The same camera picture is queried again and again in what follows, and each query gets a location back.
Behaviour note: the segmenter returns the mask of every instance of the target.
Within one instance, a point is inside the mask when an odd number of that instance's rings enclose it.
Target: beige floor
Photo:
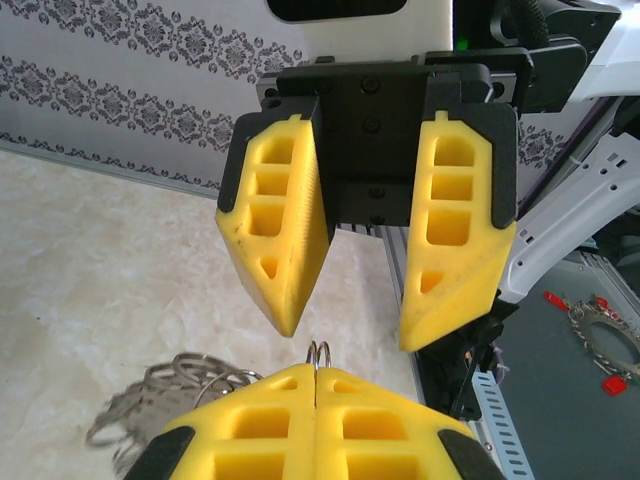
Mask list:
[[[338,232],[293,340],[243,291],[215,203],[0,151],[0,476],[111,479],[84,435],[184,350],[268,375],[327,340],[334,366],[415,398],[384,246]]]

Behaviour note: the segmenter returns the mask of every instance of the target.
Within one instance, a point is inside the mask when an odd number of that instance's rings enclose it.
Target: red tag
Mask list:
[[[558,307],[563,312],[568,312],[569,311],[569,307],[567,306],[567,304],[564,303],[564,300],[562,300],[557,295],[554,295],[551,292],[544,292],[544,298],[546,298],[548,302],[552,303],[553,305]]]
[[[614,375],[602,382],[602,389],[613,397],[624,392],[627,389],[627,383],[622,377]]]

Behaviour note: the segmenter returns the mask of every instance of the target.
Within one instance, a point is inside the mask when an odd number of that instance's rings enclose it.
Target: damask wallpaper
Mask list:
[[[257,79],[307,59],[255,0],[0,0],[0,148],[216,195]],[[520,197],[591,102],[522,119]]]

